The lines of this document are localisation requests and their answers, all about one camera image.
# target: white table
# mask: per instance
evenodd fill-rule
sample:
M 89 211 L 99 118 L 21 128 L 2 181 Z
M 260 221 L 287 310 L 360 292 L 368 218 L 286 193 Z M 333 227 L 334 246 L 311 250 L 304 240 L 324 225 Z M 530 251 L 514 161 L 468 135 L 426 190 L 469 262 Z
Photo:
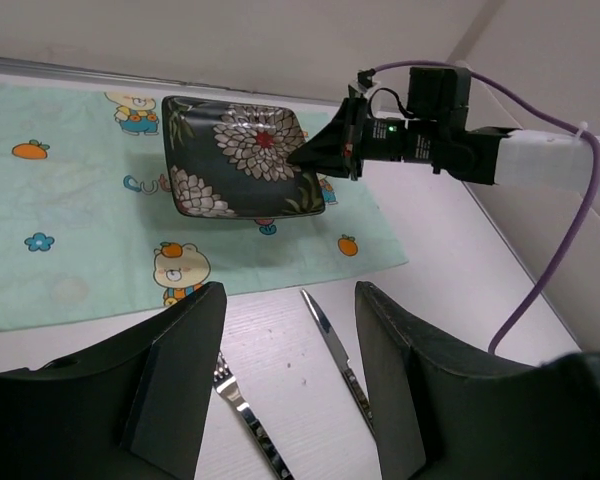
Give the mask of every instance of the white table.
M 101 84 L 0 74 L 0 82 L 105 90 Z M 157 95 L 207 95 L 293 105 L 288 99 L 130 84 Z M 334 111 L 298 105 L 300 110 Z M 367 163 L 364 181 L 410 262 L 367 275 L 403 307 L 486 349 L 532 284 L 464 185 L 424 166 Z M 354 319 L 357 279 L 308 290 L 330 317 L 363 380 Z M 0 371 L 38 368 L 142 321 L 156 311 L 0 333 Z M 222 349 L 243 393 L 298 480 L 378 480 L 375 444 L 300 297 L 291 288 L 229 298 Z M 529 364 L 578 347 L 544 300 L 505 338 L 499 354 Z M 238 418 L 211 395 L 196 480 L 273 478 Z

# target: blue flower print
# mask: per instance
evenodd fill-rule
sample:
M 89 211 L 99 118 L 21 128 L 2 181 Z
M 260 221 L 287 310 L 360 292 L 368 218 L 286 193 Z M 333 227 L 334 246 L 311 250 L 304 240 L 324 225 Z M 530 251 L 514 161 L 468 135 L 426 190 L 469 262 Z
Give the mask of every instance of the blue flower print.
M 24 244 L 29 247 L 30 252 L 48 252 L 55 241 L 55 238 L 47 237 L 44 233 L 38 232 L 27 238 Z
M 263 235 L 274 235 L 278 231 L 278 227 L 275 225 L 262 225 L 259 230 Z

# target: fork handle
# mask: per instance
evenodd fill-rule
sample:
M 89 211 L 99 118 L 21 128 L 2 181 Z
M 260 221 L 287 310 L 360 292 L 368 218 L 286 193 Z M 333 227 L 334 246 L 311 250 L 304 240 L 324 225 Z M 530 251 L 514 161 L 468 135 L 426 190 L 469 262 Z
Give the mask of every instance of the fork handle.
M 369 400 L 367 396 L 362 391 L 362 387 L 360 387 L 360 383 L 358 383 L 358 378 L 356 374 L 353 373 L 351 368 L 347 368 L 342 372 L 342 377 L 344 378 L 347 387 L 349 387 L 349 391 L 353 395 L 353 398 L 356 401 L 356 405 L 362 413 L 364 417 L 364 421 L 367 423 L 367 427 L 369 427 L 369 431 L 371 435 L 375 437 L 375 432 L 373 430 L 373 413 L 371 412 L 371 406 L 369 405 Z
M 282 460 L 278 450 L 276 450 L 269 435 L 260 423 L 260 420 L 258 420 L 253 413 L 253 410 L 251 410 L 249 404 L 244 402 L 240 406 L 240 409 L 236 408 L 236 410 L 249 427 L 251 435 L 253 435 L 253 438 L 256 440 L 264 456 L 267 457 L 269 466 L 274 471 L 277 478 L 280 480 L 294 480 L 289 468 L 287 468 L 287 465 L 284 463 L 284 460 Z

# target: cartoon bear print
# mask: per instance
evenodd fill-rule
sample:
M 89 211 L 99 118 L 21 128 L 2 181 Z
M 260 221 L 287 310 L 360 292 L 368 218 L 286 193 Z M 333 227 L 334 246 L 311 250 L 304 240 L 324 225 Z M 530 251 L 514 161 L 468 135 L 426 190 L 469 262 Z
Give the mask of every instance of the cartoon bear print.
M 153 278 L 165 288 L 162 296 L 165 306 L 198 290 L 211 273 L 209 260 L 192 243 L 163 242 L 153 253 Z
M 118 105 L 113 118 L 129 135 L 157 135 L 158 115 L 153 110 L 156 101 L 150 97 L 129 95 L 126 93 L 107 92 L 107 99 Z
M 320 188 L 322 189 L 322 197 L 327 205 L 336 205 L 338 200 L 336 199 L 336 192 L 327 180 L 327 176 L 319 173 L 318 180 L 320 182 Z

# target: light green tablecloth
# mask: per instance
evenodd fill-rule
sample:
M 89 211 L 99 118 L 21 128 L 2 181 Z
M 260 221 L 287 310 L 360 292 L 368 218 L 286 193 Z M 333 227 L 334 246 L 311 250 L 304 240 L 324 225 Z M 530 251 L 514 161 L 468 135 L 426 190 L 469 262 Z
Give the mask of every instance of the light green tablecloth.
M 177 293 L 158 270 L 182 270 L 185 293 L 215 280 L 237 294 L 407 261 L 360 182 L 325 179 L 337 203 L 317 217 L 258 225 L 180 215 L 155 100 L 158 134 L 129 135 L 102 92 L 0 85 L 0 329 L 162 306 Z M 296 113 L 309 135 L 329 121 Z

